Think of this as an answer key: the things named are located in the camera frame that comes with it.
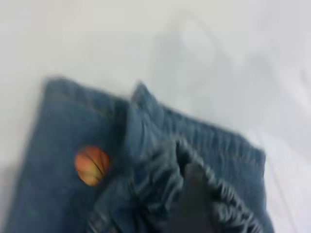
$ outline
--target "jeans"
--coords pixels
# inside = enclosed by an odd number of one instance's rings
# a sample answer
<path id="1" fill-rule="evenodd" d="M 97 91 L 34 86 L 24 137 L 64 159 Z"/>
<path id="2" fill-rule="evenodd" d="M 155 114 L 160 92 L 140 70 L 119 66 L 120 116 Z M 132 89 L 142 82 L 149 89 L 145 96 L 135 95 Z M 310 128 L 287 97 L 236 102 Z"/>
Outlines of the jeans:
<path id="1" fill-rule="evenodd" d="M 87 145 L 111 161 L 96 187 L 73 166 Z M 205 171 L 224 229 L 274 232 L 265 155 L 242 136 L 163 106 L 143 84 L 126 101 L 65 79 L 48 81 L 4 233 L 161 232 L 187 163 Z"/>

